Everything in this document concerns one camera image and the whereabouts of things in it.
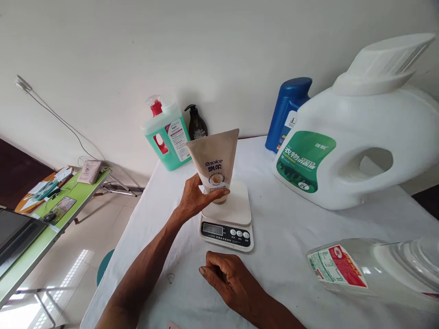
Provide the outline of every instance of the floor tile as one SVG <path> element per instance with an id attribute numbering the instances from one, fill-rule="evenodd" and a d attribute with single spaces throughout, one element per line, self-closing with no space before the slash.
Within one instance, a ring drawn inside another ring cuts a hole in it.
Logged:
<path id="1" fill-rule="evenodd" d="M 98 201 L 105 202 L 105 203 L 107 203 L 107 202 L 113 203 L 113 204 L 117 204 L 120 206 L 125 205 L 125 201 L 127 199 L 126 196 L 123 196 L 123 195 L 120 195 L 117 193 L 111 193 L 111 192 L 108 192 L 106 190 L 102 190 L 102 191 L 100 190 L 99 192 L 104 193 L 104 195 L 94 196 L 93 197 L 94 200 L 98 200 Z"/>
<path id="2" fill-rule="evenodd" d="M 125 197 L 126 200 L 124 204 L 125 206 L 131 208 L 135 208 L 137 206 L 137 203 L 139 202 L 142 193 L 138 193 L 138 192 L 135 193 L 137 194 L 137 197 L 129 197 L 129 196 Z"/>
<path id="3" fill-rule="evenodd" d="M 111 226 L 107 237 L 105 238 L 105 242 L 102 244 L 102 247 L 99 248 L 99 250 L 96 250 L 96 253 L 93 255 L 93 257 L 90 259 L 90 266 L 94 267 L 96 270 L 99 269 L 99 265 L 101 264 L 102 260 L 104 259 L 105 255 L 110 252 L 111 250 L 115 249 L 120 237 L 122 236 L 129 218 L 131 217 L 131 214 L 133 213 L 133 208 L 130 207 L 123 207 L 120 211 L 118 218 L 114 222 L 114 224 Z"/>
<path id="4" fill-rule="evenodd" d="M 126 197 L 119 197 L 123 203 L 126 202 Z M 40 293 L 57 323 L 64 321 L 69 322 L 68 328 L 79 327 L 96 289 L 100 262 L 108 251 L 116 247 L 133 210 L 132 207 L 94 197 L 78 216 L 83 221 L 67 228 L 23 282 L 21 287 L 29 289 L 60 288 L 49 293 L 55 304 L 46 293 Z M 0 312 L 0 328 L 51 327 L 34 296 L 15 295 L 14 298 L 19 300 L 10 300 L 10 305 Z"/>
<path id="5" fill-rule="evenodd" d="M 89 267 L 84 274 L 78 288 L 67 304 L 62 316 L 57 321 L 57 325 L 69 324 L 69 328 L 79 327 L 88 305 L 96 291 L 97 270 Z"/>

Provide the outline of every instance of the blue bottle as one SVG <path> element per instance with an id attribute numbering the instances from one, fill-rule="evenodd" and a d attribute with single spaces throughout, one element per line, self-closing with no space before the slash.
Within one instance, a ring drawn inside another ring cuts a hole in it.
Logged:
<path id="1" fill-rule="evenodd" d="M 280 86 L 278 101 L 268 131 L 265 147 L 277 153 L 288 132 L 296 124 L 297 110 L 310 98 L 311 78 L 295 78 Z"/>

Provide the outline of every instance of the plastic water jug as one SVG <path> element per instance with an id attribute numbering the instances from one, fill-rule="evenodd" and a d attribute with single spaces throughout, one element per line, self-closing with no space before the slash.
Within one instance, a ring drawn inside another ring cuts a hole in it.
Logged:
<path id="1" fill-rule="evenodd" d="M 345 239 L 310 250 L 307 259 L 316 279 L 329 291 L 439 313 L 437 239 L 393 244 Z"/>
<path id="2" fill-rule="evenodd" d="M 299 108 L 273 163 L 275 176 L 304 198 L 337 210 L 438 163 L 439 104 L 405 84 L 433 40 L 431 33 L 413 34 L 361 50 L 331 88 Z M 372 148 L 393 157 L 390 169 L 375 176 L 359 168 Z"/>
<path id="3" fill-rule="evenodd" d="M 191 160 L 182 111 L 176 103 L 163 103 L 159 95 L 151 96 L 146 103 L 153 118 L 144 125 L 143 132 L 165 168 L 172 171 Z"/>

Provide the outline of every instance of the right hand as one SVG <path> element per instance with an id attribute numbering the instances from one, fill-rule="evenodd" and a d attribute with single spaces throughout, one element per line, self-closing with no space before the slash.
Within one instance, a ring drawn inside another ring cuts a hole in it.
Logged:
<path id="1" fill-rule="evenodd" d="M 206 266 L 201 266 L 199 271 L 227 306 L 261 328 L 260 320 L 270 309 L 272 298 L 238 256 L 208 251 Z"/>
<path id="2" fill-rule="evenodd" d="M 199 188 L 202 185 L 200 176 L 196 173 L 184 184 L 183 196 L 176 211 L 185 220 L 188 220 L 206 208 L 212 201 L 220 199 L 230 193 L 228 189 L 218 189 L 208 194 L 203 194 Z"/>

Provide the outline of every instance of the orange table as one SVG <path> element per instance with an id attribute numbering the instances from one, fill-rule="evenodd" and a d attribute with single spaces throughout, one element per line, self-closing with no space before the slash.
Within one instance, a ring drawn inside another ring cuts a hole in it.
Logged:
<path id="1" fill-rule="evenodd" d="M 72 169 L 72 173 L 67 176 L 66 178 L 64 178 L 59 184 L 58 187 L 63 186 L 70 178 L 73 177 L 73 167 L 68 167 L 69 169 Z M 55 175 L 60 171 L 58 170 L 57 172 L 54 172 L 52 174 L 50 174 L 49 176 L 47 176 L 46 178 L 44 178 L 42 181 L 53 181 L 55 179 Z M 42 205 L 45 201 L 44 199 L 31 205 L 30 207 L 27 207 L 25 209 L 22 209 L 24 207 L 24 205 L 26 204 L 26 202 L 30 199 L 30 195 L 29 193 L 27 193 L 22 199 L 21 201 L 18 203 L 17 207 L 15 208 L 15 212 L 16 213 L 20 213 L 20 214 L 31 214 L 33 213 L 40 205 Z"/>

